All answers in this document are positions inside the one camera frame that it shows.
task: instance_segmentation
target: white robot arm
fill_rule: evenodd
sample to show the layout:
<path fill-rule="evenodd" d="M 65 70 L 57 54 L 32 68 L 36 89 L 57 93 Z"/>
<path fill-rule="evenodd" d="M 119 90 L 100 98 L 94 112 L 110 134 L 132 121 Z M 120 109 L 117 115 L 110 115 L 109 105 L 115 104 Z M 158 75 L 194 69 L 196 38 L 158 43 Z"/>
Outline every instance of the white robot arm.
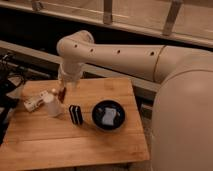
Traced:
<path fill-rule="evenodd" d="M 63 58 L 59 74 L 67 81 L 78 79 L 82 63 L 90 63 L 161 83 L 185 58 L 212 55 L 204 50 L 164 45 L 97 45 L 87 31 L 62 38 L 57 50 Z"/>
<path fill-rule="evenodd" d="M 91 63 L 161 83 L 153 107 L 152 170 L 213 170 L 212 52 L 144 45 L 96 45 L 80 31 L 61 39 L 59 74 L 80 78 L 82 63 Z"/>

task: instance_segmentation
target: white cup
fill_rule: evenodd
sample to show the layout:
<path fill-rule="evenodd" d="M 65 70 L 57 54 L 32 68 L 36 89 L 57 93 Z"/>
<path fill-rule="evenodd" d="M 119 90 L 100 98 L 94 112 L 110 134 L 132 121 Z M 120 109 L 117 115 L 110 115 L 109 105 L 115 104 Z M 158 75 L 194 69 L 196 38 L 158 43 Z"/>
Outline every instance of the white cup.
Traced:
<path fill-rule="evenodd" d="M 58 99 L 55 98 L 53 94 L 46 94 L 43 97 L 43 101 L 45 104 L 45 108 L 51 117 L 56 117 L 63 113 L 63 109 L 60 105 L 60 102 L 58 101 Z"/>

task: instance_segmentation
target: black bowl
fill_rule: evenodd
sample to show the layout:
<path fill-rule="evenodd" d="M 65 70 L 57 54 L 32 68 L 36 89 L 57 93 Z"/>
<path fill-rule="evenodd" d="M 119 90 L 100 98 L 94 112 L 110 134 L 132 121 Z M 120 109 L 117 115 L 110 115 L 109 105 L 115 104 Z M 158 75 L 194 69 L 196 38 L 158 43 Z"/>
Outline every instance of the black bowl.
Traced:
<path fill-rule="evenodd" d="M 92 119 L 98 127 L 104 130 L 113 130 L 122 125 L 125 120 L 125 112 L 119 103 L 112 100 L 104 100 L 93 108 Z"/>

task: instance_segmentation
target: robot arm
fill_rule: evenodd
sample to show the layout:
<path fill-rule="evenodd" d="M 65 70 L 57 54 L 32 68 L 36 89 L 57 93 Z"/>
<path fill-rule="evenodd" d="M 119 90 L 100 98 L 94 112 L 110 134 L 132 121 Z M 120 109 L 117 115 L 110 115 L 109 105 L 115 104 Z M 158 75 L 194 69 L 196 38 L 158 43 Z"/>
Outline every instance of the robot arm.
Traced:
<path fill-rule="evenodd" d="M 211 54 L 164 45 L 98 45 L 87 31 L 62 38 L 57 50 L 63 58 L 59 76 L 65 81 L 78 80 L 82 64 L 90 63 L 161 83 L 185 58 Z"/>

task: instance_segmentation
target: wooden table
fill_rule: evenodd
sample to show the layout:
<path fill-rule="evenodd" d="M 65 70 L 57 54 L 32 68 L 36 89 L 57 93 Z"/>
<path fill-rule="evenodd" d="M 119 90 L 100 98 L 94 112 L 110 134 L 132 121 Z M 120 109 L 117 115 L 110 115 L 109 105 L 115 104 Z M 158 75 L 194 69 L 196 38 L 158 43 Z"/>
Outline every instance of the wooden table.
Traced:
<path fill-rule="evenodd" d="M 65 113 L 51 118 L 41 107 L 28 113 L 23 100 L 58 87 L 57 81 L 29 81 L 0 147 L 0 170 L 30 170 L 83 165 L 137 162 L 149 159 L 131 81 L 127 78 L 80 80 L 67 86 Z M 123 125 L 103 131 L 91 112 L 102 100 L 115 100 L 126 112 Z M 84 124 L 73 125 L 69 105 L 81 106 Z"/>

